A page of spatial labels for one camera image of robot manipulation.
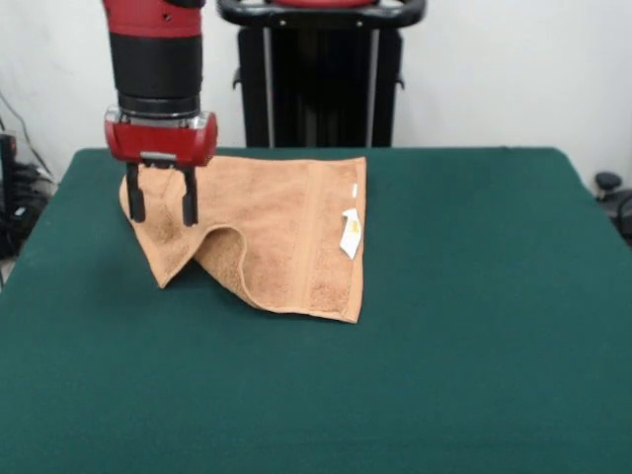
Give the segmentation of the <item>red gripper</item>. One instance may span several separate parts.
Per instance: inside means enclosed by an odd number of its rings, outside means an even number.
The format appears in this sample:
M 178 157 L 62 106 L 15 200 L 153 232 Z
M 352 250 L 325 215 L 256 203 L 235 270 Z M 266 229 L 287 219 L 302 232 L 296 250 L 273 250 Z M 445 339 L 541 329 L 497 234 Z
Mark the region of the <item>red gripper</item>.
M 112 156 L 126 165 L 129 216 L 135 222 L 146 218 L 144 194 L 138 183 L 137 164 L 158 161 L 182 169 L 186 187 L 182 198 L 183 222 L 198 223 L 198 186 L 194 167 L 205 167 L 217 143 L 215 114 L 186 119 L 186 126 L 167 126 L 159 120 L 146 124 L 123 121 L 120 114 L 106 114 L 105 134 Z

